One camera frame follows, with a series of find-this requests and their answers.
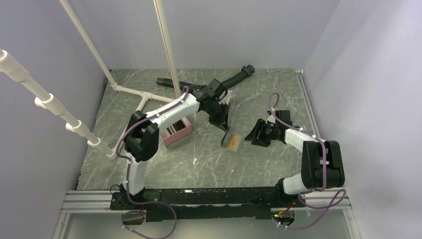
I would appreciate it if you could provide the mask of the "mint green card holder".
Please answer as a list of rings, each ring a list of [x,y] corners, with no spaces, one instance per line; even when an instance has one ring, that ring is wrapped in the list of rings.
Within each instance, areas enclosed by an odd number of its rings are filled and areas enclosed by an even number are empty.
[[[220,142],[222,149],[239,154],[244,142],[242,135],[235,127],[230,126]]]

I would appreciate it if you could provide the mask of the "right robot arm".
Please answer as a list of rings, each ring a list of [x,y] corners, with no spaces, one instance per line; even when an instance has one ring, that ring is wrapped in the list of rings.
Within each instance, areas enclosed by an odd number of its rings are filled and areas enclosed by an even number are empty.
[[[288,110],[268,111],[268,114],[267,120],[257,120],[245,140],[261,147],[268,147],[272,141],[278,140],[302,154],[300,172],[280,179],[275,186],[274,200],[277,205],[289,205],[294,196],[302,192],[344,185],[345,174],[337,141],[319,139],[294,126]]]

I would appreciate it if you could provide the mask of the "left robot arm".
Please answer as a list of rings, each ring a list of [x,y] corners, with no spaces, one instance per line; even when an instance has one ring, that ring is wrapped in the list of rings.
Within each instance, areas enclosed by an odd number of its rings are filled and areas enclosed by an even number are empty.
[[[130,209],[142,205],[147,164],[158,150],[160,135],[182,118],[201,111],[209,115],[211,125],[228,131],[229,98],[227,86],[213,79],[203,87],[184,86],[179,98],[157,110],[132,114],[117,145],[123,146],[126,152],[126,178],[122,182],[126,193],[123,202]]]

